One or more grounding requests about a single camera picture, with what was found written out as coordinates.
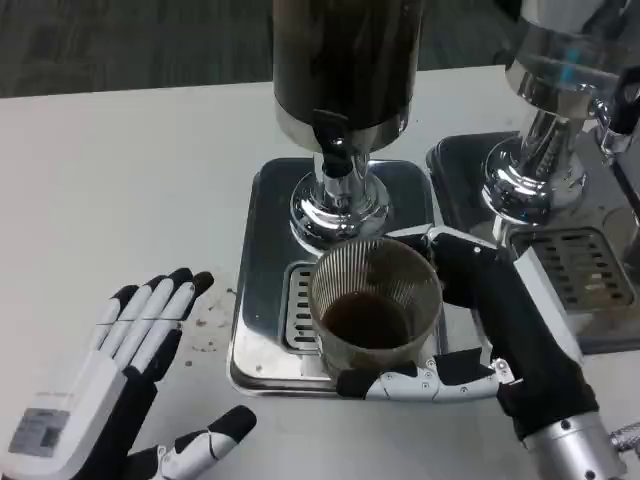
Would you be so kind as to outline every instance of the floor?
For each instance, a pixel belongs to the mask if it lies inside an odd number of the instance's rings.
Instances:
[[[0,97],[271,79],[271,0],[0,0]],[[500,61],[492,0],[428,0],[421,70]]]

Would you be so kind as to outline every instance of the table surface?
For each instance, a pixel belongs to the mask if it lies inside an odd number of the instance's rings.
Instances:
[[[517,129],[525,112],[501,67],[419,73],[406,133],[374,157],[426,171],[425,153],[443,137]],[[259,398],[230,385],[251,182],[266,161],[307,154],[279,131],[271,84],[2,100],[0,153],[0,444],[44,365],[83,347],[118,287],[189,266],[216,283],[194,309],[136,448],[244,403],[258,426],[204,478],[536,478],[495,400]],[[587,359],[609,428],[640,419],[639,361],[637,352]],[[640,464],[628,464],[628,478],[640,478]]]

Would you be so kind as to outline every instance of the brown liquid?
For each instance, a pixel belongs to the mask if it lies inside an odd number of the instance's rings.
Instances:
[[[357,347],[396,348],[409,341],[402,307],[372,293],[343,295],[329,306],[322,322],[335,336]]]
[[[423,0],[274,0],[275,95],[311,124],[314,109],[368,128],[409,105]]]

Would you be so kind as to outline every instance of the glass cup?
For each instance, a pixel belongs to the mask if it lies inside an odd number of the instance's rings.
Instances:
[[[373,299],[375,306],[384,308],[361,309],[360,313],[368,313],[360,318],[334,315],[336,302],[354,295],[363,296],[360,300]],[[393,348],[356,345],[360,339],[371,338],[385,343],[390,325],[381,323],[376,315],[390,305],[398,315],[385,322],[402,323],[395,327],[406,333],[403,341]],[[316,264],[309,281],[309,306],[320,357],[327,373],[336,379],[343,370],[383,371],[416,362],[440,318],[442,287],[431,264],[410,247],[386,238],[350,240],[326,252]],[[351,332],[349,339],[335,333],[346,331]]]

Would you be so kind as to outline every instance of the drip tray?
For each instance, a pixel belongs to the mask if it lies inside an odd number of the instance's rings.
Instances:
[[[302,264],[291,270],[283,341],[295,353],[316,353],[318,348],[307,294],[312,268],[313,265]]]
[[[533,247],[568,313],[628,307],[633,288],[604,234],[591,227],[517,232],[516,256]]]
[[[419,167],[372,160],[369,168],[391,199],[387,231],[433,221],[430,184]],[[277,159],[254,180],[228,361],[232,382],[245,393],[335,395],[317,353],[307,298],[317,255],[298,243],[289,224],[291,193],[312,170],[311,159]],[[436,353],[436,339],[447,344],[441,325],[441,336],[425,345],[430,354]]]

